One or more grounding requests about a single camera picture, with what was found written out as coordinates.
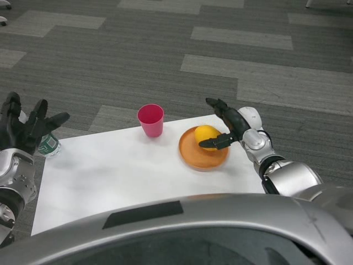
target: lemon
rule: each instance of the lemon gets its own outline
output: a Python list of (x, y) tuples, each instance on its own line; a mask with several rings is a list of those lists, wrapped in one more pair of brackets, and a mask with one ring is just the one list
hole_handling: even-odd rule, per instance
[[(209, 125), (201, 125), (195, 129), (195, 140), (197, 144), (204, 140), (208, 140), (209, 138), (216, 138), (221, 133), (212, 126)], [(204, 148), (207, 151), (216, 151), (216, 148)]]

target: table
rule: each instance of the table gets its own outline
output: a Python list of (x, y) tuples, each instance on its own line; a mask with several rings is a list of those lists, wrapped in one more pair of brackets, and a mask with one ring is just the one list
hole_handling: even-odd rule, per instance
[(209, 124), (229, 132), (215, 115), (164, 123), (158, 138), (141, 127), (61, 140), (62, 153), (45, 162), (32, 235), (127, 206), (197, 194), (264, 193), (239, 143), (227, 161), (196, 171), (180, 157), (187, 129)]

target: plastic cup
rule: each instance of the plastic cup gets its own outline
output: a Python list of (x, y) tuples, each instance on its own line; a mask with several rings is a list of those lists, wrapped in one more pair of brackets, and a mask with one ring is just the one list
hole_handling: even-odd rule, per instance
[(164, 110), (156, 104), (148, 104), (139, 109), (137, 118), (149, 137), (158, 137), (163, 131)]

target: orange plate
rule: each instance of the orange plate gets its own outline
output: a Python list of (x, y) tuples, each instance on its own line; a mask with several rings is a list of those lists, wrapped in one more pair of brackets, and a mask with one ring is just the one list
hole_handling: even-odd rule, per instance
[(228, 148), (217, 151), (206, 151), (201, 148), (195, 140), (196, 128), (184, 132), (179, 140), (179, 151), (184, 161), (198, 169), (212, 169), (223, 164), (229, 153)]

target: plastic bottle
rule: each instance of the plastic bottle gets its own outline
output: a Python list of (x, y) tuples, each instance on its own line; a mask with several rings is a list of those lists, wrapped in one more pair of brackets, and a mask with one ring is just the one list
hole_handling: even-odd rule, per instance
[[(21, 110), (20, 117), (18, 118), (20, 122), (25, 123), (28, 120), (27, 115)], [(42, 141), (38, 147), (38, 153), (46, 158), (54, 157), (58, 155), (61, 151), (61, 143), (52, 134), (49, 133), (42, 137)]]

